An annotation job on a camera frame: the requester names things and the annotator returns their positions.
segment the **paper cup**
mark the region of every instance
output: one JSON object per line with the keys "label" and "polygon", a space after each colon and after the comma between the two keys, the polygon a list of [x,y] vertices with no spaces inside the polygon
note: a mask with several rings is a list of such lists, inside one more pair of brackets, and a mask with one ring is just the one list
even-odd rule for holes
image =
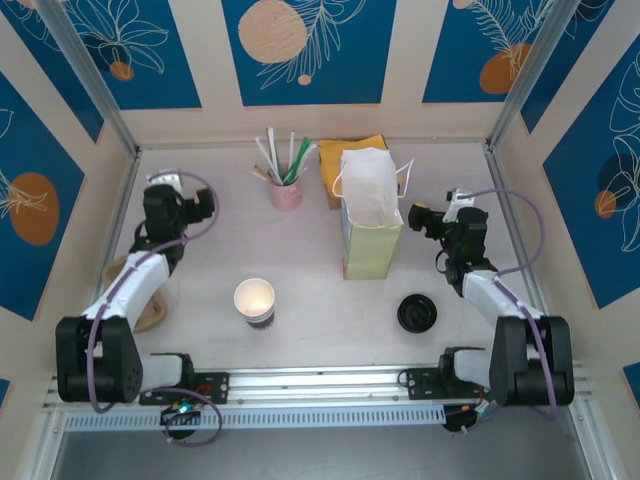
{"label": "paper cup", "polygon": [[264,329],[273,323],[276,294],[273,287],[261,278],[245,280],[233,295],[233,302],[253,328]]}

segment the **orange circle pattern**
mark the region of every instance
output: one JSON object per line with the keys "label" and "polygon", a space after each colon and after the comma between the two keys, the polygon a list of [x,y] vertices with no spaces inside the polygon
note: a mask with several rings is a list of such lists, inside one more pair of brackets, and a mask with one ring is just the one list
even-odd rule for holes
{"label": "orange circle pattern", "polygon": [[32,197],[46,193],[39,203],[43,209],[22,204],[12,207],[9,215],[13,229],[25,242],[35,246],[48,244],[56,233],[60,218],[60,202],[53,183],[44,175],[29,172],[19,175],[11,185]]}

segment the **paper bag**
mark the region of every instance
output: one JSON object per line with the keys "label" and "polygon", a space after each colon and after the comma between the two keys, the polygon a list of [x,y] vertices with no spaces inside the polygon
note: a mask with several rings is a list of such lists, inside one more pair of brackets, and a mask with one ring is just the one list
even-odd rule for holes
{"label": "paper bag", "polygon": [[407,169],[404,193],[398,195],[397,172],[387,150],[353,153],[343,155],[334,182],[342,177],[343,195],[336,196],[342,199],[343,274],[346,280],[384,279],[404,226],[397,201],[406,194],[413,160],[398,170]]}

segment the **black cup lid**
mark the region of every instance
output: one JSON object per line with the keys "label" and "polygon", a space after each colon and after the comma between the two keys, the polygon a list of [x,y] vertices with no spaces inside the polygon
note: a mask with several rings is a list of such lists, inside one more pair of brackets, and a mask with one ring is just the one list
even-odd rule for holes
{"label": "black cup lid", "polygon": [[420,293],[405,298],[398,307],[398,322],[406,331],[424,333],[433,327],[438,310],[431,299]]}

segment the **cable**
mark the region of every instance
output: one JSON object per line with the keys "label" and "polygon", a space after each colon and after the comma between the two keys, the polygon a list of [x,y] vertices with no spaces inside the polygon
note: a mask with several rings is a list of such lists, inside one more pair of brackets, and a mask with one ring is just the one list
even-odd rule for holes
{"label": "cable", "polygon": [[538,261],[538,259],[540,258],[540,256],[542,255],[542,251],[544,250],[544,245],[547,241],[547,232],[544,226],[544,220],[542,219],[542,212],[540,211],[540,209],[538,208],[538,206],[533,203],[533,201],[527,197],[526,195],[524,195],[523,193],[520,192],[516,192],[515,190],[510,190],[508,188],[491,188],[488,190],[481,190],[479,192],[475,192],[475,193],[471,193],[469,195],[464,195],[460,198],[461,200],[467,199],[467,198],[475,198],[475,197],[481,197],[483,195],[487,195],[489,193],[506,193],[508,195],[513,195],[515,197],[518,197],[519,199],[523,200],[525,203],[527,203],[535,212],[536,217],[538,217],[538,224],[540,225],[540,243],[538,244],[538,248],[536,249],[535,253],[533,254],[533,256],[531,257],[531,259],[527,260],[524,264],[517,266],[517,267],[512,267],[512,268],[507,268],[504,270],[500,270],[497,275],[499,277],[503,276],[503,275],[508,275],[509,273],[515,273],[515,272],[522,272],[527,268],[531,268],[531,266],[536,263]]}
{"label": "cable", "polygon": [[553,378],[551,377],[551,368],[549,367],[549,361],[547,360],[547,352],[545,351],[544,344],[542,343],[542,336],[540,335],[538,324],[533,318],[533,315],[531,314],[529,309],[525,305],[523,305],[520,300],[518,300],[518,297],[516,297],[511,292],[511,290],[509,290],[505,285],[502,284],[499,278],[495,279],[494,284],[498,290],[500,290],[509,300],[511,300],[511,302],[516,307],[518,307],[518,309],[522,312],[522,314],[529,322],[529,326],[531,327],[531,331],[533,332],[533,339],[536,343],[538,354],[540,355],[542,374],[544,375],[544,381],[547,386],[547,394],[549,396],[549,405],[551,406],[551,418],[555,419],[557,417],[558,402],[556,399],[555,389],[553,388]]}
{"label": "cable", "polygon": [[442,273],[443,275],[447,273],[446,270],[440,270],[438,268],[438,260],[440,260],[440,257],[442,256],[442,254],[444,253],[444,249],[440,250],[440,252],[438,253],[438,255],[436,255],[436,271],[438,273]]}
{"label": "cable", "polygon": [[159,387],[159,388],[154,388],[153,390],[150,390],[153,392],[164,392],[164,393],[181,393],[183,395],[189,395],[191,397],[195,397],[198,400],[200,400],[203,404],[205,405],[209,405],[213,411],[215,412],[215,414],[218,417],[218,429],[213,433],[213,435],[211,435],[209,438],[205,439],[205,440],[201,440],[198,442],[185,442],[185,441],[178,441],[175,438],[171,438],[171,435],[169,434],[169,427],[181,416],[183,415],[188,415],[191,412],[188,413],[180,413],[178,415],[175,415],[174,417],[171,417],[169,420],[167,420],[167,423],[164,427],[163,433],[164,436],[167,437],[167,442],[172,443],[174,445],[177,445],[179,447],[202,447],[204,445],[208,445],[210,443],[213,443],[215,441],[216,438],[218,438],[218,435],[220,435],[220,431],[222,430],[222,413],[220,413],[220,409],[218,407],[216,407],[215,403],[213,403],[211,400],[209,400],[207,397],[205,397],[204,395],[201,395],[197,392],[194,392],[192,390],[187,390],[185,388],[176,388],[176,387]]}
{"label": "cable", "polygon": [[[193,235],[192,237],[187,237],[186,235],[184,235],[182,238],[178,238],[176,240],[171,240],[169,242],[163,243],[162,245],[159,245],[159,246],[155,247],[153,250],[149,251],[149,253],[143,255],[142,257],[140,257],[140,259],[133,265],[133,267],[130,267],[120,277],[120,279],[117,281],[117,283],[111,289],[109,295],[107,295],[105,303],[103,303],[100,306],[100,308],[98,309],[98,312],[96,313],[96,318],[93,320],[93,323],[91,325],[91,330],[89,332],[89,341],[87,343],[87,384],[88,384],[88,389],[89,389],[89,402],[91,403],[91,406],[93,407],[93,410],[96,413],[106,413],[109,410],[111,410],[111,408],[115,405],[115,403],[111,403],[111,404],[107,405],[106,407],[101,407],[98,404],[98,399],[97,399],[97,395],[96,395],[96,380],[95,380],[95,371],[94,371],[94,350],[96,348],[96,339],[97,339],[97,336],[98,336],[98,326],[99,326],[100,322],[102,321],[102,317],[104,316],[104,312],[107,310],[107,308],[109,308],[109,305],[111,305],[111,302],[113,301],[114,297],[116,296],[116,294],[118,293],[120,288],[122,288],[122,286],[125,284],[127,279],[131,276],[131,274],[133,272],[136,271],[136,269],[140,265],[142,265],[144,262],[146,262],[149,258],[151,258],[156,253],[162,252],[162,251],[166,250],[167,248],[171,248],[171,247],[176,246],[176,245],[186,245],[188,242],[190,242],[192,240],[195,240],[197,238],[200,238],[203,235],[207,234],[213,228],[213,226],[215,225],[216,221],[218,220],[218,216],[220,215],[220,203],[219,203],[219,200],[218,200],[218,194],[216,193],[215,189],[211,186],[211,184],[207,180],[202,178],[201,176],[196,175],[195,173],[182,172],[182,171],[179,171],[178,173],[180,175],[185,176],[185,177],[190,177],[190,178],[193,178],[195,180],[198,180],[199,182],[201,182],[205,187],[207,187],[211,191],[211,194],[213,195],[214,213],[213,213],[213,215],[211,217],[211,220],[209,220],[209,223],[207,224],[207,226],[205,228],[203,228],[200,232],[198,232],[195,235]],[[151,180],[153,180],[153,179],[155,179],[157,177],[163,176],[163,175],[166,175],[166,173],[157,173],[157,174],[151,176],[148,180],[151,181]],[[196,392],[189,392],[189,394],[193,395],[193,396],[200,395],[200,394],[196,394]]]}
{"label": "cable", "polygon": [[522,314],[525,316],[525,318],[527,319],[527,321],[529,322],[529,326],[531,327],[531,331],[533,333],[533,338],[534,341],[536,343],[536,348],[538,349],[538,354],[540,355],[540,364],[542,366],[542,373],[544,375],[544,380],[545,380],[545,384],[547,386],[547,394],[549,396],[549,405],[551,406],[551,415],[550,417],[552,419],[557,418],[557,410],[558,410],[558,402],[556,399],[556,392],[555,389],[553,388],[553,378],[551,376],[551,368],[549,367],[549,361],[547,360],[547,353],[544,349],[544,344],[542,343],[542,337],[540,335],[540,330],[538,328],[538,324],[536,322],[536,320],[533,318],[533,315],[531,314],[531,312],[529,311],[529,309],[523,305],[520,300],[518,300],[518,297],[516,297],[513,293],[511,293],[511,291],[502,284],[502,282],[500,281],[501,276],[503,275],[507,275],[509,273],[515,273],[515,272],[522,272],[524,271],[526,268],[531,268],[531,266],[538,261],[538,259],[540,258],[540,256],[542,255],[542,252],[544,250],[545,247],[545,243],[546,243],[546,239],[547,239],[547,233],[546,233],[546,228],[544,225],[544,219],[542,218],[542,212],[540,211],[540,208],[538,208],[538,206],[533,203],[533,201],[527,197],[526,195],[520,193],[520,192],[516,192],[515,190],[510,190],[510,189],[505,189],[505,188],[491,188],[488,190],[481,190],[479,192],[475,192],[472,193],[470,195],[465,195],[463,197],[460,197],[461,199],[467,199],[467,198],[474,198],[474,197],[480,197],[483,195],[487,195],[490,193],[506,193],[508,195],[513,195],[515,197],[520,198],[521,200],[523,200],[525,203],[527,203],[535,212],[536,217],[538,217],[538,224],[540,226],[540,242],[538,244],[538,248],[536,249],[535,253],[533,254],[533,256],[526,261],[524,264],[518,266],[518,267],[513,267],[513,268],[507,268],[505,270],[501,270],[496,274],[496,278],[494,279],[494,283],[496,285],[496,287],[498,288],[498,290],[500,290],[505,296],[507,296],[507,298],[509,298],[513,304],[520,310],[520,312],[522,312]]}

